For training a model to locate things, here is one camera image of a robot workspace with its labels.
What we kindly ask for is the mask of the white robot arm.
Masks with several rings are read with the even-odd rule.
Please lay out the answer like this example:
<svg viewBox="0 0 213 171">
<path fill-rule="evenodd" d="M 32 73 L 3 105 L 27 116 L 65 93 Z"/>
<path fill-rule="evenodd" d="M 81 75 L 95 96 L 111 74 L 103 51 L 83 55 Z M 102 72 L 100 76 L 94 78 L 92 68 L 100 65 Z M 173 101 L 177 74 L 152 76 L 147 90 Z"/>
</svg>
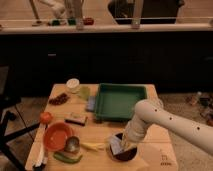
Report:
<svg viewBox="0 0 213 171">
<path fill-rule="evenodd" d="M 168 129 L 213 156 L 213 127 L 169 113 L 149 99 L 135 104 L 133 117 L 123 131 L 121 147 L 125 151 L 136 147 L 152 124 Z"/>
</svg>

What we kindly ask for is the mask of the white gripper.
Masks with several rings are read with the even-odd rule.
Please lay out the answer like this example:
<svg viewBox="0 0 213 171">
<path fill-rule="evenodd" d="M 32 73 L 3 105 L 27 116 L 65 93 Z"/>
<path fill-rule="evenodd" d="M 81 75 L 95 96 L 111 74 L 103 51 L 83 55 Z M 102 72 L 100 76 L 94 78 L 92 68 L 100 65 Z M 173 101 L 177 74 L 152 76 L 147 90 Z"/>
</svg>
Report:
<svg viewBox="0 0 213 171">
<path fill-rule="evenodd" d="M 123 151 L 131 150 L 133 148 L 136 148 L 137 146 L 138 146 L 137 142 L 130 141 L 126 134 L 122 135 L 121 147 L 122 147 Z"/>
</svg>

